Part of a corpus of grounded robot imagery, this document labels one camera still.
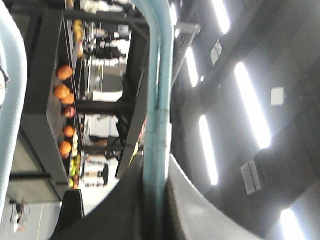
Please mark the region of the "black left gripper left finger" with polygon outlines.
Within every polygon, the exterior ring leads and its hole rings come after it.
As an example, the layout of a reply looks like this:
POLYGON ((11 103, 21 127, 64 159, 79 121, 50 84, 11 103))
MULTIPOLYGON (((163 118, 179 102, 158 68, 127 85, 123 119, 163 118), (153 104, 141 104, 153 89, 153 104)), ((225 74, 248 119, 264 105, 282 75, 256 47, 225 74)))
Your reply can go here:
POLYGON ((59 230, 52 240, 148 240, 143 173, 145 158, 136 155, 107 197, 88 215, 59 230))

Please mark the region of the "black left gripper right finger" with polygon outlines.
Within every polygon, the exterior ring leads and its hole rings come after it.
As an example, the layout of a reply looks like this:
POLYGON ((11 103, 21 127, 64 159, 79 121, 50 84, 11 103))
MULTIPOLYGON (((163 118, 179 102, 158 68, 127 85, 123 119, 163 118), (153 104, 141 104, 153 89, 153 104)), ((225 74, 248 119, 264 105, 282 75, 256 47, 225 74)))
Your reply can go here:
POLYGON ((165 240, 259 240, 212 205, 192 184, 175 157, 168 162, 165 240))

